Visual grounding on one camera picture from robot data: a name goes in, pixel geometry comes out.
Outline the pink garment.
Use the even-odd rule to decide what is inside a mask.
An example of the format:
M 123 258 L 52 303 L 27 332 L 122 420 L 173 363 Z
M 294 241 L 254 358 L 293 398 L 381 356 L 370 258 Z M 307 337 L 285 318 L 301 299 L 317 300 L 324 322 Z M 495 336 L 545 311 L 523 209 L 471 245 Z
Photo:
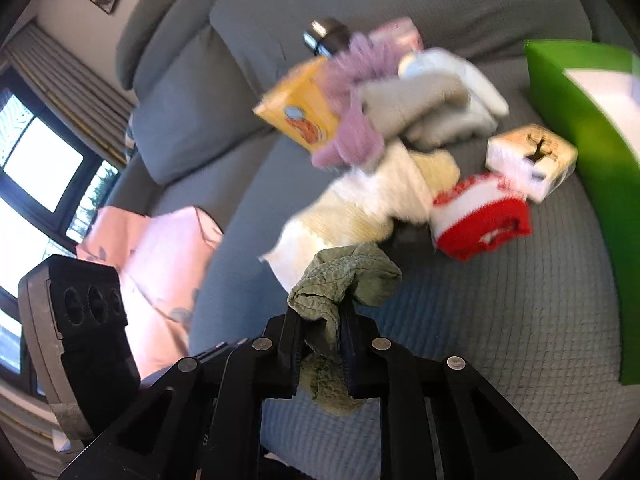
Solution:
M 148 217 L 105 206 L 77 246 L 79 259 L 118 273 L 126 335 L 141 377 L 189 354 L 195 303 L 223 237 L 198 207 Z

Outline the purple mesh bath pouf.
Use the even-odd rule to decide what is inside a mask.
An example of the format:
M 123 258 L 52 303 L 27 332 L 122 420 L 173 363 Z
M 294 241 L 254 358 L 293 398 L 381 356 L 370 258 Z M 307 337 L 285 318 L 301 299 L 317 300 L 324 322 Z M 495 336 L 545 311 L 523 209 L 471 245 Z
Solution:
M 392 44 L 402 54 L 418 52 L 424 48 L 420 32 L 411 18 L 396 18 L 387 22 L 372 32 L 369 39 L 376 44 Z

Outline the grey striped curtain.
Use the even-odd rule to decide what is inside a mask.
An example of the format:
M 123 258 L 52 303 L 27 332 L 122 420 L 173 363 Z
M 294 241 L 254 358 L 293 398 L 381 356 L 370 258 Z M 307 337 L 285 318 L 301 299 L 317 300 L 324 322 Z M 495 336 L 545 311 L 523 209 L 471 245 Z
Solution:
M 35 23 L 24 26 L 3 52 L 29 88 L 79 140 L 113 166 L 126 166 L 132 103 Z

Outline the white cream knitted cloth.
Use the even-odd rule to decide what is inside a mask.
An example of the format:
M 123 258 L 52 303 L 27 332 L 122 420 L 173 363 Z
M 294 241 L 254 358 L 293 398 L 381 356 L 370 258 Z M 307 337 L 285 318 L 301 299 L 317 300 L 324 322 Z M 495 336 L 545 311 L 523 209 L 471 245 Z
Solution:
M 382 242 L 392 235 L 396 220 L 424 226 L 436 196 L 459 179 L 460 168 L 449 152 L 410 151 L 394 141 L 375 169 L 346 171 L 289 218 L 277 243 L 260 258 L 291 290 L 323 249 Z

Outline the window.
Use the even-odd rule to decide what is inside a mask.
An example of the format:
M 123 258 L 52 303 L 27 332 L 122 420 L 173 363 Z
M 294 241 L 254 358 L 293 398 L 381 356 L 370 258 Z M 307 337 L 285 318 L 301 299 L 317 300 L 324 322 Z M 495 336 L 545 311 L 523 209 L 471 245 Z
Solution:
M 1 71 L 1 378 L 42 400 L 23 338 L 20 279 L 75 248 L 118 180 L 13 68 Z

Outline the clear bottle steel cap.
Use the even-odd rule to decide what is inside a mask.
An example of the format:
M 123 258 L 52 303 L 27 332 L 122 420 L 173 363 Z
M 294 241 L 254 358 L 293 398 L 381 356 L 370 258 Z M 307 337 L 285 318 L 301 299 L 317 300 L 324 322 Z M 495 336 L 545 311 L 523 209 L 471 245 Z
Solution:
M 352 32 L 335 18 L 314 20 L 303 33 L 303 42 L 314 56 L 330 58 L 349 47 Z

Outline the green cloth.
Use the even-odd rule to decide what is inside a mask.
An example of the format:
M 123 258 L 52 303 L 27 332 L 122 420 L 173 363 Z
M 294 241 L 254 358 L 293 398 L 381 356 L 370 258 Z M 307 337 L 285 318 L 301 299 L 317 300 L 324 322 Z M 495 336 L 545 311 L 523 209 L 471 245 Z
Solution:
M 360 243 L 317 252 L 288 294 L 288 306 L 311 324 L 300 383 L 323 411 L 346 416 L 362 405 L 348 394 L 338 351 L 340 305 L 351 299 L 381 307 L 401 280 L 401 270 L 378 244 Z

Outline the white plush toy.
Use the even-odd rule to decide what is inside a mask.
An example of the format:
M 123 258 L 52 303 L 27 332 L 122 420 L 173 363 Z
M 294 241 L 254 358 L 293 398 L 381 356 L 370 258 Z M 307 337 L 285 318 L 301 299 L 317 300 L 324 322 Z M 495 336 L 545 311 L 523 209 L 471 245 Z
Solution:
M 509 104 L 475 65 L 441 48 L 406 55 L 402 79 L 431 79 L 442 86 L 442 102 L 416 118 L 404 137 L 421 151 L 431 151 L 472 136 L 488 138 L 509 115 Z

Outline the red white sock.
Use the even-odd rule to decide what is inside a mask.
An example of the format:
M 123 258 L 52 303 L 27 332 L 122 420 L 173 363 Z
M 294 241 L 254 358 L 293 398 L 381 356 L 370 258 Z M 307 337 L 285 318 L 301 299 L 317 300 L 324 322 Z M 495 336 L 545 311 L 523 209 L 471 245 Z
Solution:
M 526 195 L 498 174 L 476 174 L 438 194 L 430 229 L 434 246 L 459 261 L 533 231 Z

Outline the purple and grey sock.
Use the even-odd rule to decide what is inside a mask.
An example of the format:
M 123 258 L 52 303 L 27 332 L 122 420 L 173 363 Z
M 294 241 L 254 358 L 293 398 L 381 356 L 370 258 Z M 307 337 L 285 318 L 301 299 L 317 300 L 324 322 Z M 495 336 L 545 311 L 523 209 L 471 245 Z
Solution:
M 316 83 L 340 123 L 334 138 L 312 153 L 315 167 L 376 164 L 387 141 L 442 102 L 438 82 L 398 77 L 404 55 L 392 44 L 376 44 L 356 32 L 347 50 L 329 58 Z

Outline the green cardboard box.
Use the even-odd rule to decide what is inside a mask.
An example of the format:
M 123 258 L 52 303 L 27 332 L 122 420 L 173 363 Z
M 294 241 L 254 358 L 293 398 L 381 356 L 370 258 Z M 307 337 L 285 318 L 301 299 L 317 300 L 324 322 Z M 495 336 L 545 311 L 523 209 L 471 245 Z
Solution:
M 639 58 L 578 40 L 528 40 L 529 99 L 578 151 L 620 298 L 620 383 L 639 381 Z

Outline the beige tree tissue pack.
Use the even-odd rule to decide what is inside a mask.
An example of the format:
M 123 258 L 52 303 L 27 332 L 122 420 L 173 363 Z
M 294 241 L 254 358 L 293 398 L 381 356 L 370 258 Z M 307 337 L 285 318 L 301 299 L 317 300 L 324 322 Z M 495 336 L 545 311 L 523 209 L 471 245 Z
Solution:
M 530 124 L 492 136 L 485 165 L 540 204 L 574 172 L 577 156 L 577 148 L 562 136 Z

